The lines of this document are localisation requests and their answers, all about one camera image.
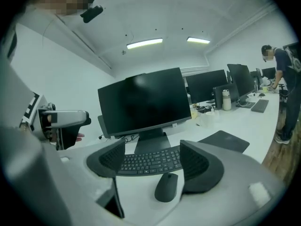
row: fluorescent light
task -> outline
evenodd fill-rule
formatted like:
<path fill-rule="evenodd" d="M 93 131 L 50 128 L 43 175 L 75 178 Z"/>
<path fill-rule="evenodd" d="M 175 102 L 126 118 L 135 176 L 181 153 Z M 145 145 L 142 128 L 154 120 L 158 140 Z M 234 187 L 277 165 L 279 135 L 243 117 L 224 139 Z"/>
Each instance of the fluorescent light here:
<path fill-rule="evenodd" d="M 146 41 L 141 41 L 141 42 L 137 42 L 137 43 L 128 44 L 127 48 L 132 49 L 132 48 L 137 48 L 137 47 L 141 47 L 141 46 L 145 46 L 145 45 L 162 43 L 162 42 L 163 42 L 163 39 L 146 40 Z"/>
<path fill-rule="evenodd" d="M 187 39 L 187 42 L 210 43 L 210 41 L 208 41 L 208 40 L 195 39 L 195 38 L 192 38 L 192 37 L 189 37 L 189 38 Z"/>

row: backpack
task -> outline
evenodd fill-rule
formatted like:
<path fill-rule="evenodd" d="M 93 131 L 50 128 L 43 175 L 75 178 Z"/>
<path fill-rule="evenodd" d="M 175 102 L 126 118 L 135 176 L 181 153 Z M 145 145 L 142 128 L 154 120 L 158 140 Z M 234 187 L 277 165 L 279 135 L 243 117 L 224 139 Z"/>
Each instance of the backpack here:
<path fill-rule="evenodd" d="M 301 62 L 300 62 L 300 60 L 294 56 L 294 54 L 292 53 L 292 51 L 289 48 L 286 48 L 285 52 L 290 57 L 290 60 L 292 62 L 292 65 L 288 66 L 288 67 L 295 70 L 297 73 L 300 73 L 301 72 Z"/>

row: white ceiling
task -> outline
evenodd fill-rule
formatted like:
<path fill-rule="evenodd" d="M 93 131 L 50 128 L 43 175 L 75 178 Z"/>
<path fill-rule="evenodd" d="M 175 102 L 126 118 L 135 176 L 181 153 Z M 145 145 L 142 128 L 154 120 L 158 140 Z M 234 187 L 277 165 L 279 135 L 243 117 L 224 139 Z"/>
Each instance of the white ceiling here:
<path fill-rule="evenodd" d="M 268 0 L 95 0 L 94 5 L 105 10 L 90 23 L 83 23 L 79 16 L 63 20 L 89 42 L 99 57 L 116 68 L 154 58 L 202 55 L 268 3 Z M 211 43 L 188 43 L 189 36 Z M 131 42 L 154 38 L 163 38 L 164 42 L 127 49 Z"/>

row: mouse pad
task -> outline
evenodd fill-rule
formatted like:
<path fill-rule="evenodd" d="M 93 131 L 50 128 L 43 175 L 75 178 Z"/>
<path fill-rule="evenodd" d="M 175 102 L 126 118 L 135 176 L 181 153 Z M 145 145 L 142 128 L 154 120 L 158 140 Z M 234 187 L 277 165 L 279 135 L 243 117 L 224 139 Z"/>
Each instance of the mouse pad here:
<path fill-rule="evenodd" d="M 248 143 L 247 141 L 244 141 L 222 130 L 203 140 L 200 140 L 199 142 L 218 146 L 239 153 L 243 153 L 250 145 L 250 143 Z"/>

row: white table top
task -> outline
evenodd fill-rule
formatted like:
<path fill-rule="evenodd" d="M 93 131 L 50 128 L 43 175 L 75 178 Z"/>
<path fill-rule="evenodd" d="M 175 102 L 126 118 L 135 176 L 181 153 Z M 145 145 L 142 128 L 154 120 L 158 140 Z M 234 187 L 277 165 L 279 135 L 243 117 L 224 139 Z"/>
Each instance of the white table top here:
<path fill-rule="evenodd" d="M 257 102 L 259 94 L 247 101 Z M 278 120 L 279 94 L 266 94 L 262 99 L 269 100 L 264 113 L 235 107 L 231 111 L 220 110 L 220 118 L 208 129 L 197 126 L 197 120 L 189 120 L 176 128 L 165 128 L 171 146 L 180 144 L 180 140 L 200 141 L 219 130 L 235 135 L 250 145 L 243 154 L 262 163 L 272 143 Z M 132 154 L 138 139 L 126 144 L 126 154 Z M 117 177 L 117 187 L 125 220 L 136 225 L 154 225 L 162 220 L 180 200 L 184 185 L 183 170 L 173 172 L 179 175 L 178 193 L 169 203 L 158 202 L 154 197 L 155 188 L 162 175 L 145 177 Z"/>

